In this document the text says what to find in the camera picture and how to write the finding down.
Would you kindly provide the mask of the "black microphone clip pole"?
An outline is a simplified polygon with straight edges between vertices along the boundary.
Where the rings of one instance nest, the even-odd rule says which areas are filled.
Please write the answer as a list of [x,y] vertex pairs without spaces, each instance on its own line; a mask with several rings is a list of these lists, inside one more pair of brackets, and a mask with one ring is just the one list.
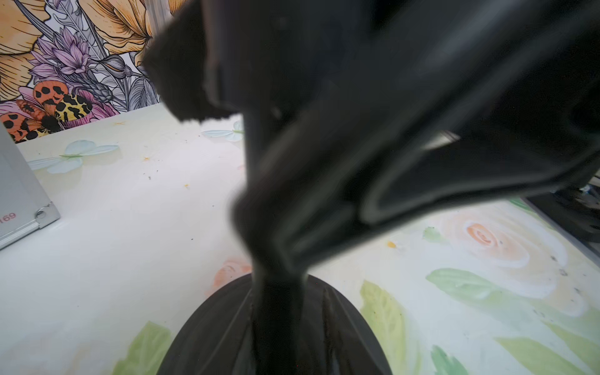
[[259,367],[295,359],[308,271],[439,209],[599,166],[597,1],[146,4],[181,121],[238,113]]

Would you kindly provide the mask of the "black round stand base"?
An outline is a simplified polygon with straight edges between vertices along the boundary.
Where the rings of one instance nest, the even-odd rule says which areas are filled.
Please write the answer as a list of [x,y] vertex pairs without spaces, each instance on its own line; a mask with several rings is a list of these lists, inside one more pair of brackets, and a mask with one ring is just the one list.
[[350,301],[309,276],[295,359],[259,367],[252,333],[252,277],[240,277],[192,314],[165,355],[160,374],[389,374],[369,324]]

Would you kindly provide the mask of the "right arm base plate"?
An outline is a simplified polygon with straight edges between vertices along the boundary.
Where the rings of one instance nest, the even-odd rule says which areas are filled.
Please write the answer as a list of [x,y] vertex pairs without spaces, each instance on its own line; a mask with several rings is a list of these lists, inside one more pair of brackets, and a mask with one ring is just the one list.
[[568,187],[524,199],[580,242],[599,243],[599,179],[593,175]]

